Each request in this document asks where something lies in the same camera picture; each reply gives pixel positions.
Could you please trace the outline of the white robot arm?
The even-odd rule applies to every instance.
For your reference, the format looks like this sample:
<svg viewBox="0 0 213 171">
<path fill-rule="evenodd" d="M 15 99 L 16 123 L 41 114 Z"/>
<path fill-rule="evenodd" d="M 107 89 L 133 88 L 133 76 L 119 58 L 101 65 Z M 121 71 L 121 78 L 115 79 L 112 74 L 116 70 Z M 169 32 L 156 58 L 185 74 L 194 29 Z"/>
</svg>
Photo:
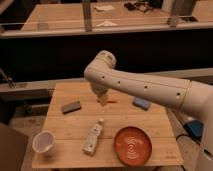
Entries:
<svg viewBox="0 0 213 171">
<path fill-rule="evenodd" d="M 84 70 L 92 91 L 103 96 L 109 88 L 173 108 L 203 124 L 194 171 L 213 171 L 213 86 L 193 80 L 115 70 L 116 58 L 100 51 Z"/>
</svg>

